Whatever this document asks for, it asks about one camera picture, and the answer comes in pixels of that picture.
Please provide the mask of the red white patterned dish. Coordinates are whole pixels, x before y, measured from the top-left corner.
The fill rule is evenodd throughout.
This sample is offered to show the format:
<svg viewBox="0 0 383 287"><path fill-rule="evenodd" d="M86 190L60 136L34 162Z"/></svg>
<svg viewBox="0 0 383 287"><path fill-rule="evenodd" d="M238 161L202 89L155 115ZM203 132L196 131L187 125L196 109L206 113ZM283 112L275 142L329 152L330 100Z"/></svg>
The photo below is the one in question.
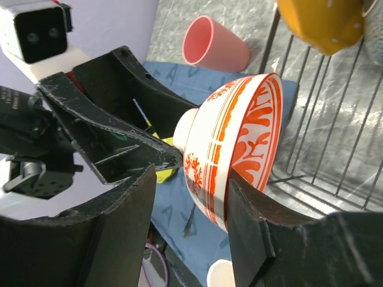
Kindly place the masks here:
<svg viewBox="0 0 383 287"><path fill-rule="evenodd" d="M278 74L225 83L180 118L173 146L183 155L186 185L196 206L227 230L228 180L236 171L263 191L278 147L283 113Z"/></svg>

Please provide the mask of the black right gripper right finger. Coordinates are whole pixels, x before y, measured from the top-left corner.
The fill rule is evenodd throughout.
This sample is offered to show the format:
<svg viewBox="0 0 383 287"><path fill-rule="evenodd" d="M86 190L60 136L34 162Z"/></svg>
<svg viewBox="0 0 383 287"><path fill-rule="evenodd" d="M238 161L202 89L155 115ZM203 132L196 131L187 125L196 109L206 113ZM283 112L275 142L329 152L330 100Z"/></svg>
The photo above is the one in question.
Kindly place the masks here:
<svg viewBox="0 0 383 287"><path fill-rule="evenodd" d="M227 229L237 286L381 286L382 214L301 215L232 172Z"/></svg>

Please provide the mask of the light blue mug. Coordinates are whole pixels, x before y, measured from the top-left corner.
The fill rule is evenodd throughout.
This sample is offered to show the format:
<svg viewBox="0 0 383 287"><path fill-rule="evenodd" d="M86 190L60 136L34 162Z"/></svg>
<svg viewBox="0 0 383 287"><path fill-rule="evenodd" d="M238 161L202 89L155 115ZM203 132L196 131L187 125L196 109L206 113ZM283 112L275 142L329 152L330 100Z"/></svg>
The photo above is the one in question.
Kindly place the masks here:
<svg viewBox="0 0 383 287"><path fill-rule="evenodd" d="M235 277L232 262L219 259L208 270L207 287L235 287Z"/></svg>

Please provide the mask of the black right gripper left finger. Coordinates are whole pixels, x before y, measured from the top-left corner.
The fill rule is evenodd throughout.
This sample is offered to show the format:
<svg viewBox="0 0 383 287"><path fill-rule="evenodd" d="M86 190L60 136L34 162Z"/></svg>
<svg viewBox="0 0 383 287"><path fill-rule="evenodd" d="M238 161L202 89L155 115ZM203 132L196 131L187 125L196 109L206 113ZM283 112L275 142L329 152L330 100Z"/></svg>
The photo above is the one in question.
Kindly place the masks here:
<svg viewBox="0 0 383 287"><path fill-rule="evenodd" d="M1 218L2 286L136 286L154 166L57 217Z"/></svg>

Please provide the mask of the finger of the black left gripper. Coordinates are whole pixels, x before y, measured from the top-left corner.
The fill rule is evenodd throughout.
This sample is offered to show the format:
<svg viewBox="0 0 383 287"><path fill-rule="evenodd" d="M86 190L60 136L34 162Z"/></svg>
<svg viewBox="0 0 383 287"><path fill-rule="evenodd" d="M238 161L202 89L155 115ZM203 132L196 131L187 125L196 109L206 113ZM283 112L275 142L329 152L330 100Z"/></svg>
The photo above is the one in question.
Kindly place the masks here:
<svg viewBox="0 0 383 287"><path fill-rule="evenodd" d="M173 132L181 116L197 105L156 80L127 46L78 65L72 70L88 98L110 114L145 130Z"/></svg>

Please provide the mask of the blue floral plate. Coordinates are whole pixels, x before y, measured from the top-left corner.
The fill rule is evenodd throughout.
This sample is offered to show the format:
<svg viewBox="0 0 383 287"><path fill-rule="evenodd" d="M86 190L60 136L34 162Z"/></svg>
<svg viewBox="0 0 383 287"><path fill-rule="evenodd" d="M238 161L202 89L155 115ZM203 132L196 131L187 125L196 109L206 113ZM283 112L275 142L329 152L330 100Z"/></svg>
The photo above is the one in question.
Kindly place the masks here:
<svg viewBox="0 0 383 287"><path fill-rule="evenodd" d="M371 61L382 66L382 0L364 0L364 44Z"/></svg>

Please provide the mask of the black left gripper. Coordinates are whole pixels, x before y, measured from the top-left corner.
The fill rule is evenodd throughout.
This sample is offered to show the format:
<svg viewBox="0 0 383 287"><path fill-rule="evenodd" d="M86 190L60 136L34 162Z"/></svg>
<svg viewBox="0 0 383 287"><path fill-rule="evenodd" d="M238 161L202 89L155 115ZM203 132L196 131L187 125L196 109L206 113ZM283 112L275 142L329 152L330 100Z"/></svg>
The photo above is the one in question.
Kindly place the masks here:
<svg viewBox="0 0 383 287"><path fill-rule="evenodd" d="M156 171L181 167L175 147L104 111L65 74L44 78L37 87L53 112L39 92L1 87L1 153L10 163L6 193L50 199L67 190L83 171L74 163L74 148L104 184L150 165Z"/></svg>

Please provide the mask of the orange polka dot plate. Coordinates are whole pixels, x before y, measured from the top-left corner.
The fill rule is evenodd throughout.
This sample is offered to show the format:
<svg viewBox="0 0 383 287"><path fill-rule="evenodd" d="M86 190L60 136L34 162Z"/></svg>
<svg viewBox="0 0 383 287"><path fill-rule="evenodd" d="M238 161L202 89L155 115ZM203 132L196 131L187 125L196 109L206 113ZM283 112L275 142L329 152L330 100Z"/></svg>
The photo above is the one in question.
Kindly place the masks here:
<svg viewBox="0 0 383 287"><path fill-rule="evenodd" d="M278 11L291 32L331 56L363 35L363 4L352 0L279 0Z"/></svg>

